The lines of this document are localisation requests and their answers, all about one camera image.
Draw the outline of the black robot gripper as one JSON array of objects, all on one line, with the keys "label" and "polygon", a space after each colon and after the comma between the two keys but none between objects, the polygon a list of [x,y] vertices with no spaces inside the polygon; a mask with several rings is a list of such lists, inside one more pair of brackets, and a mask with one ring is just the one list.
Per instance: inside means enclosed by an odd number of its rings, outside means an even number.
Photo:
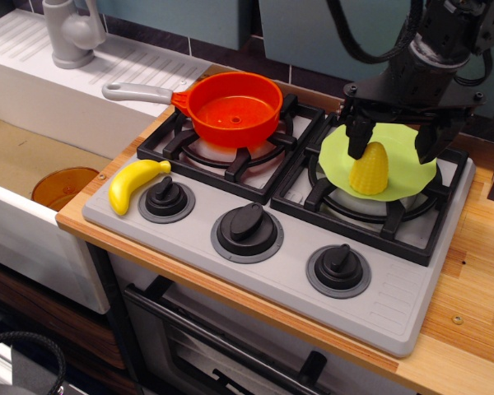
[{"label": "black robot gripper", "polygon": [[376,123],[420,124],[415,139],[421,165],[433,161],[462,130],[487,97],[454,77],[470,53],[446,58],[415,39],[378,76],[344,86],[339,121],[346,125],[347,153],[361,159]]}]

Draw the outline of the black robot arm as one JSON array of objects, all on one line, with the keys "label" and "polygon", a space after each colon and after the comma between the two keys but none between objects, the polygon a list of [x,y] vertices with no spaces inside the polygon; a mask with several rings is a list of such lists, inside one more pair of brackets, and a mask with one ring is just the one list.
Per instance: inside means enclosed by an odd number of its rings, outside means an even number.
[{"label": "black robot arm", "polygon": [[346,51],[362,63],[387,63],[378,76],[345,85],[340,121],[347,153],[363,156],[378,123],[419,127],[420,163],[434,160],[486,101],[476,87],[492,72],[494,1],[413,1],[395,46],[366,53],[352,36],[340,3],[329,10]]}]

